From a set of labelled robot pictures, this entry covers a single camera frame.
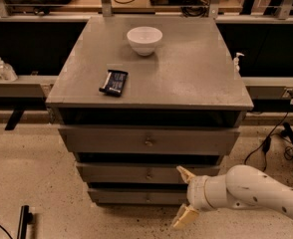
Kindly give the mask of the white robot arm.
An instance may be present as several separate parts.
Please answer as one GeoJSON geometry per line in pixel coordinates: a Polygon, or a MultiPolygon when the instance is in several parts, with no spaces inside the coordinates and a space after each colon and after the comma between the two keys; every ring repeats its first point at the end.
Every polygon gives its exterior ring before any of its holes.
{"type": "Polygon", "coordinates": [[[293,188],[249,165],[235,165],[225,174],[195,175],[182,166],[176,168],[187,184],[186,199],[172,221],[183,229],[200,212],[218,208],[246,210],[264,207],[293,220],[293,188]]]}

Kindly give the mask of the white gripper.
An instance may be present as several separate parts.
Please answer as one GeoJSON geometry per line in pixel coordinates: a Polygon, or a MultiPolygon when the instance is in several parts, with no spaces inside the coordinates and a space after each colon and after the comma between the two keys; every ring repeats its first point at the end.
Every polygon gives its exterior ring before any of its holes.
{"type": "Polygon", "coordinates": [[[195,176],[195,174],[180,165],[176,169],[180,173],[182,180],[188,184],[187,200],[190,204],[182,204],[172,220],[171,226],[174,229],[181,230],[198,217],[199,211],[210,210],[210,204],[205,196],[205,182],[208,177],[206,175],[195,176]]]}

